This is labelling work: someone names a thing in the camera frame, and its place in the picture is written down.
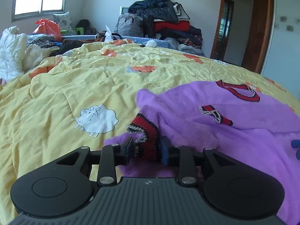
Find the houndstooth checkered bag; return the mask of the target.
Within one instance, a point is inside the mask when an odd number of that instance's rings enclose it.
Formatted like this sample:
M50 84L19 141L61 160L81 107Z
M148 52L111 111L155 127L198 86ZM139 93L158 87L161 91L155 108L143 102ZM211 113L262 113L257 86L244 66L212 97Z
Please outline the houndstooth checkered bag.
M117 20L114 33L128 37L144 37L143 18L132 13L121 14Z

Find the purple sweater red collar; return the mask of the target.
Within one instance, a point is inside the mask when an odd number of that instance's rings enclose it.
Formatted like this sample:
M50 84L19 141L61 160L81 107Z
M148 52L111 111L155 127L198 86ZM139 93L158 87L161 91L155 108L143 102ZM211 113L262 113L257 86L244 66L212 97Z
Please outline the purple sweater red collar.
M299 139L299 117L288 105L223 81L195 81L161 94L141 89L136 104L139 113L126 132L105 141L138 143L135 159L121 167L124 175L172 176L172 169L155 165L162 136L172 145L217 149L278 179L285 190L278 217L299 224L299 161L291 146Z

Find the blue knitted blanket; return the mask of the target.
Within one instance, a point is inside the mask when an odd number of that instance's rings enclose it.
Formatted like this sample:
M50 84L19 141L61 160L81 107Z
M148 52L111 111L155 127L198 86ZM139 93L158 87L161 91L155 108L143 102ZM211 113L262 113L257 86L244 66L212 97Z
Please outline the blue knitted blanket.
M62 36L65 40L95 40L96 35L73 35L73 36ZM130 39L132 42L137 44L144 44L150 40L154 40L157 43L158 47L172 49L172 45L164 40L151 39L151 38L142 38L142 37L122 37L122 39Z

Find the brown wooden door frame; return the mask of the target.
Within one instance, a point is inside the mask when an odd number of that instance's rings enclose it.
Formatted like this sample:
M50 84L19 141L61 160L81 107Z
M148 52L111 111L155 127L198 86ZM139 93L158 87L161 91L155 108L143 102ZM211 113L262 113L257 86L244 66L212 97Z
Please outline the brown wooden door frame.
M274 0L221 0L210 57L261 73L271 38Z

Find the folded clothes stack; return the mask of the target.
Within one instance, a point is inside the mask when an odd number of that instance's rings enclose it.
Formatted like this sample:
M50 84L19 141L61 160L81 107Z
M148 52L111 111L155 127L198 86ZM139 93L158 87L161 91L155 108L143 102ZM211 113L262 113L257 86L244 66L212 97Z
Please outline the folded clothes stack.
M188 31L177 31L163 29L160 31L161 40L171 44L171 48L189 54L206 57L202 50L202 31L199 28L190 26Z

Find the white wardrobe door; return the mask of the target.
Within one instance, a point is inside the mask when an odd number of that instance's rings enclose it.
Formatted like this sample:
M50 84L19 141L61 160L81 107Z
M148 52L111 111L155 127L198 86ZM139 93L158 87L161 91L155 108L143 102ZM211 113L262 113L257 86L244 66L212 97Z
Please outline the white wardrobe door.
M299 99L299 0L274 0L274 17L262 76Z

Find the red folded garment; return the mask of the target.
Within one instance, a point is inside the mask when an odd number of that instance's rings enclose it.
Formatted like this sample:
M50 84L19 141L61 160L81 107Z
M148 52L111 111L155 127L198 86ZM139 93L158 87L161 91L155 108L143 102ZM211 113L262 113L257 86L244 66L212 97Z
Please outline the red folded garment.
M190 22L188 21L179 21L179 23L171 23L166 21L154 22L155 32L159 32L163 29L172 29L175 31L188 32L190 29Z

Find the white round plush ball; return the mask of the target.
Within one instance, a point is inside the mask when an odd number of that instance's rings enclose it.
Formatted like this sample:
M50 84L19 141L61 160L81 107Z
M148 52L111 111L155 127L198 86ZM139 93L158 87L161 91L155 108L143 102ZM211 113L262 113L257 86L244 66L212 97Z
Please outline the white round plush ball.
M145 44L146 47L156 48L158 47L158 44L155 40L149 40Z

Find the green plastic stool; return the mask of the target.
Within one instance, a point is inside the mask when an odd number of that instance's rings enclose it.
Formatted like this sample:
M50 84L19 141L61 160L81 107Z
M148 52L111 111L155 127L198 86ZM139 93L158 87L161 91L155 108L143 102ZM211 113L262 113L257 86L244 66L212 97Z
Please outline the green plastic stool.
M84 35L84 28L77 27L74 29L63 29L61 30L62 36L75 36L75 35Z

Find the orange plastic bag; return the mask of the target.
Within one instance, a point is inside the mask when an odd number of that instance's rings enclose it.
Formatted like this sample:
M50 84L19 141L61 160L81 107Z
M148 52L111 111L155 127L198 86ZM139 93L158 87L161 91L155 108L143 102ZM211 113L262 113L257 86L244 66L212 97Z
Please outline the orange plastic bag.
M61 30L59 25L49 19L40 19L36 21L38 27L33 31L33 34L46 34L54 38L56 42L62 41Z

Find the white floral pillow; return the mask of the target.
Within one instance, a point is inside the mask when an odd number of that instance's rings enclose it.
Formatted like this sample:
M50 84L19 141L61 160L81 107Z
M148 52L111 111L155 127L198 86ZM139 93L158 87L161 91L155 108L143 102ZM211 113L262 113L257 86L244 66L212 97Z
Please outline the white floral pillow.
M67 36L76 34L69 12L63 14L53 14L53 20L59 25L61 31L66 31Z

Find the yellow carrot print bedspread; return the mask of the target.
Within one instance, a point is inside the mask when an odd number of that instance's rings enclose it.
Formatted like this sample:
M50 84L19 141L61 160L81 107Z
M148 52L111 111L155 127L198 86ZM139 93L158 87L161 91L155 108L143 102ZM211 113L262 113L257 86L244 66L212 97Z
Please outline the yellow carrot print bedspread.
M1 224L16 217L13 183L81 146L101 149L139 113L137 92L161 94L195 81L246 85L288 105L299 101L246 69L164 48L91 43L50 57L1 86Z

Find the white quilted blanket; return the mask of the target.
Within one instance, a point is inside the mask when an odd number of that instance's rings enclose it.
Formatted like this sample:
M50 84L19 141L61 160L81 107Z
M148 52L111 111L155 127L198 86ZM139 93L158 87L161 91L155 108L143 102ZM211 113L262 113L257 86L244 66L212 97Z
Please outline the white quilted blanket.
M27 35L17 26L5 29L1 36L1 79L11 81L23 74L22 61Z

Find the dark quilted jacket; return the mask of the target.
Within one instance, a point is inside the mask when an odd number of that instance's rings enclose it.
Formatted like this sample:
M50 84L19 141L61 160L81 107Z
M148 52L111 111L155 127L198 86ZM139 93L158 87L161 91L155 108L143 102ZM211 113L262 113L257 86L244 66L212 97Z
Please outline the dark quilted jacket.
M171 0L136 1L129 7L128 12L136 14L143 19L144 35L147 35L149 38L156 36L154 26L155 19L179 23Z

